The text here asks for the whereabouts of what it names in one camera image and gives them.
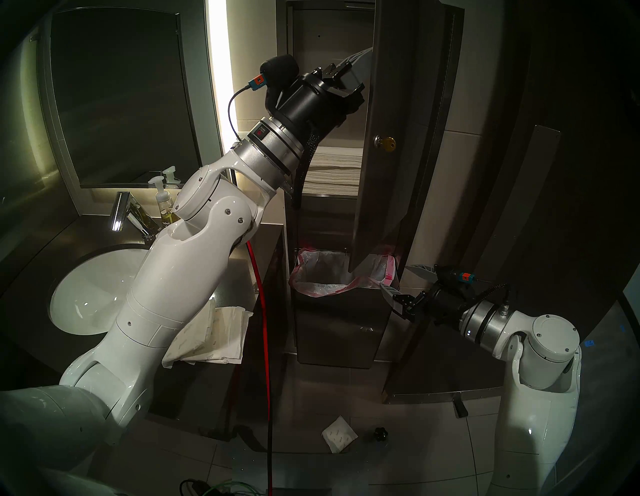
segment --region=trash bag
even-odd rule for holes
[[[320,298],[356,287],[388,286],[396,276],[396,261],[391,255],[369,255],[349,273],[349,254],[300,250],[298,265],[289,277],[289,285],[296,291]]]

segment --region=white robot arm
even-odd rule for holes
[[[293,204],[300,204],[317,144],[364,102],[361,79],[370,59],[371,51],[364,51],[302,76],[290,56],[263,64],[250,86],[266,80],[271,117],[186,182],[175,205],[180,220],[156,237],[100,344],[69,366],[59,386],[3,394],[6,422],[46,431],[31,440],[39,465],[72,468],[100,440],[117,443],[128,423],[148,409],[167,347],[214,292],[230,252],[255,233],[276,190],[291,189],[289,177]],[[222,176],[229,169],[258,187],[257,201]],[[411,269],[420,276],[437,272]],[[435,283],[415,299],[381,288],[404,318],[439,319],[508,363],[488,493],[536,494],[571,435],[580,385],[578,333],[562,317],[529,317],[510,311],[507,302],[470,299],[446,278],[437,276]]]
[[[416,298],[381,285],[395,313],[447,324],[494,358],[507,362],[495,428],[495,459],[488,495],[539,494],[564,450],[580,392],[580,337],[562,317],[529,317],[474,296],[473,274],[453,268],[408,266],[433,282]]]
[[[294,175],[294,199],[299,196],[317,143],[364,102],[362,83],[347,90],[341,82],[350,68],[345,63],[324,75],[317,68],[298,76],[289,55],[265,62],[254,83],[267,84],[271,117],[185,183],[174,208],[180,220],[157,235],[107,335],[60,381],[104,403],[108,442],[117,442],[131,419],[148,408],[166,349],[216,289],[231,251],[256,232],[276,190]],[[226,170],[253,182],[260,198],[253,201],[227,181]]]

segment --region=black knob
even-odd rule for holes
[[[376,441],[384,441],[389,436],[389,433],[384,427],[376,427],[376,430],[373,431],[373,437]]]

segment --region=red cable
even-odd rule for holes
[[[253,273],[255,274],[255,282],[258,285],[258,294],[260,296],[260,306],[262,307],[262,346],[264,348],[264,374],[267,381],[267,422],[268,422],[268,439],[267,439],[267,473],[268,473],[268,495],[272,496],[273,493],[273,477],[271,474],[271,434],[272,434],[272,422],[271,422],[271,378],[269,377],[269,344],[267,341],[267,305],[264,300],[264,290],[262,289],[262,280],[260,279],[260,272],[258,270],[258,264],[255,261],[255,255],[253,254],[253,248],[251,242],[246,242],[246,247],[249,250],[249,258],[251,258],[251,265],[253,266]]]

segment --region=open cabinet door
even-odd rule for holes
[[[449,113],[463,18],[462,9],[437,0],[376,1],[350,271],[370,253],[397,255],[400,223],[410,211],[419,219]],[[413,239],[417,220],[409,224]]]

